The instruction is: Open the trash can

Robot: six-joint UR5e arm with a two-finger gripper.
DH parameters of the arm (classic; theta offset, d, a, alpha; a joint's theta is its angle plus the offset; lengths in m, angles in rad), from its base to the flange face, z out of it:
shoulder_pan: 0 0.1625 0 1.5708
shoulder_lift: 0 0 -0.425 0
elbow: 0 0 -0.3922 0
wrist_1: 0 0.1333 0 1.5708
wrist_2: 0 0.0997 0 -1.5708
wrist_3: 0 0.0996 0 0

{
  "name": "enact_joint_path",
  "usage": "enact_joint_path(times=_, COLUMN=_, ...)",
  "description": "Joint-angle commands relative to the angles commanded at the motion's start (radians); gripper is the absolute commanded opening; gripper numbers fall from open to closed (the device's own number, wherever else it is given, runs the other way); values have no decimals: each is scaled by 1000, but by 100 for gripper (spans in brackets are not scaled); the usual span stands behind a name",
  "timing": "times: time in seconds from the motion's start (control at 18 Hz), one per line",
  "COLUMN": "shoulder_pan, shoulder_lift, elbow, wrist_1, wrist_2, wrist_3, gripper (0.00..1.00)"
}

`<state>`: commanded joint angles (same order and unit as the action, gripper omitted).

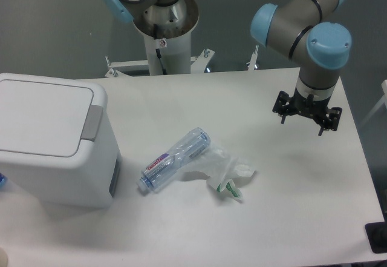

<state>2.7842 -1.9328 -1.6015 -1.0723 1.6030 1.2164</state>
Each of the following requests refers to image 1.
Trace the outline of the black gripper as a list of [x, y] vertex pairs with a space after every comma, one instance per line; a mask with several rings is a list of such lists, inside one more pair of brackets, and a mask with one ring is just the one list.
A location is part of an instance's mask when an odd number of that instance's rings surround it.
[[321, 136], [324, 131], [337, 131], [342, 114], [342, 108], [328, 107], [330, 99], [318, 101], [312, 94], [303, 97], [297, 90], [290, 97], [286, 92], [280, 91], [272, 112], [281, 117], [281, 124], [285, 124], [288, 116], [298, 115], [311, 119], [320, 126], [318, 136]]

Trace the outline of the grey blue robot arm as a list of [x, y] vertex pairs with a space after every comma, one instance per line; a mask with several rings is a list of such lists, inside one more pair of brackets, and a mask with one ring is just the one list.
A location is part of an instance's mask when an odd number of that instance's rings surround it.
[[[187, 74], [191, 63], [191, 33], [198, 23], [194, 0], [103, 0], [121, 22], [132, 23], [143, 35], [152, 75]], [[335, 131], [342, 109], [328, 103], [348, 61], [352, 39], [342, 25], [326, 21], [344, 0], [290, 0], [279, 7], [264, 4], [255, 13], [251, 36], [261, 45], [300, 67], [294, 94], [278, 94], [274, 113], [285, 119], [309, 118], [322, 131]]]

